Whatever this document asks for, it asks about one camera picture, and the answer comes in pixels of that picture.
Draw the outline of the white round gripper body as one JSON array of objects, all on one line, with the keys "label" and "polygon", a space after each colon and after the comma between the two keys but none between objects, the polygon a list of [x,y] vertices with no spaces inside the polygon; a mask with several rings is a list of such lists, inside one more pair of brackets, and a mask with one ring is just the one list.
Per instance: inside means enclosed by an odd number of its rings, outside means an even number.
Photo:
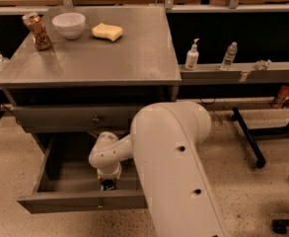
[{"label": "white round gripper body", "polygon": [[111,180],[116,182],[121,175],[122,167],[119,162],[109,165],[107,167],[97,170],[98,181],[101,183],[105,180]]}]

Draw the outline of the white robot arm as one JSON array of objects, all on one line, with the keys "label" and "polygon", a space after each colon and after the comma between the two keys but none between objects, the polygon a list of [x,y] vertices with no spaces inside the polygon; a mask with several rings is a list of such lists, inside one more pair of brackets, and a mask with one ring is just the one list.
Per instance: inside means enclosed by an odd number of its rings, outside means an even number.
[{"label": "white robot arm", "polygon": [[210,114],[195,102],[141,109],[130,134],[103,132],[89,155],[102,179],[133,159],[158,237],[230,237],[197,147],[211,133]]}]

